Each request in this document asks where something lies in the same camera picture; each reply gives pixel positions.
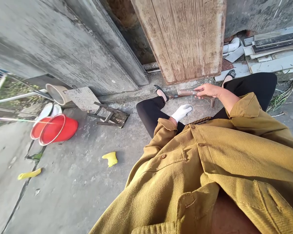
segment wooden board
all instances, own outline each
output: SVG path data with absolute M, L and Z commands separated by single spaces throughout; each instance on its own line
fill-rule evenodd
M 293 46 L 293 41 L 275 44 L 275 45 L 264 46 L 264 47 L 259 47 L 259 48 L 257 48 L 256 46 L 253 45 L 253 50 L 255 53 L 262 53 L 262 52 L 272 51 L 272 50 L 276 50 L 276 49 L 287 48 L 287 47 L 291 47 L 291 46 Z
M 262 56 L 270 55 L 270 54 L 277 53 L 277 52 L 280 52 L 280 51 L 291 50 L 291 49 L 293 49 L 293 47 L 287 47 L 287 48 L 283 48 L 283 49 L 272 50 L 272 51 L 258 53 L 258 54 L 251 54 L 250 58 L 251 59 L 256 59 L 256 58 L 259 58 L 259 57 L 262 57 Z
M 220 74 L 226 0 L 132 3 L 168 85 Z
M 279 29 L 273 32 L 268 32 L 268 33 L 263 33 L 263 34 L 257 34 L 254 36 L 254 41 L 259 41 L 259 40 L 264 40 L 268 38 L 273 38 L 273 37 L 278 37 L 278 36 L 283 36 L 287 34 L 293 33 L 293 26 L 287 27 L 284 29 Z
M 277 72 L 293 67 L 293 55 L 251 65 L 252 74 L 258 72 Z

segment black pants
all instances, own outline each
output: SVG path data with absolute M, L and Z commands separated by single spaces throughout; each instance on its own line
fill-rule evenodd
M 224 84 L 224 88 L 238 97 L 254 92 L 261 108 L 266 111 L 274 94 L 276 85 L 277 76 L 275 74 L 261 72 L 228 81 Z M 161 111 L 164 106 L 165 101 L 162 97 L 144 100 L 139 102 L 136 106 L 138 115 L 152 138 L 158 119 L 169 119 L 169 116 Z M 225 108 L 222 108 L 212 119 L 228 119 Z M 177 134 L 182 132 L 184 127 L 184 124 L 178 122 Z

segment coat pocket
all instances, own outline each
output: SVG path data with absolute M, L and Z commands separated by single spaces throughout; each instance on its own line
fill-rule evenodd
M 149 160 L 145 172 L 156 172 L 173 163 L 182 161 L 186 161 L 185 151 L 183 149 L 157 154 L 154 158 Z

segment gray wall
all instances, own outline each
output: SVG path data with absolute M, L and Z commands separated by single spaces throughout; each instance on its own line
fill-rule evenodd
M 142 64 L 155 62 L 130 0 L 101 0 Z M 228 0 L 225 38 L 250 30 L 267 33 L 293 26 L 293 0 Z
M 61 0 L 0 0 L 0 67 L 24 78 L 49 73 L 97 96 L 138 89 Z
M 68 6 L 106 43 L 112 55 L 138 85 L 147 85 L 145 70 L 99 0 L 66 0 Z

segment wooden door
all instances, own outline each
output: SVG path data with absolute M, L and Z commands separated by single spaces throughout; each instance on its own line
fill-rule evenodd
M 168 85 L 219 75 L 226 0 L 132 0 Z

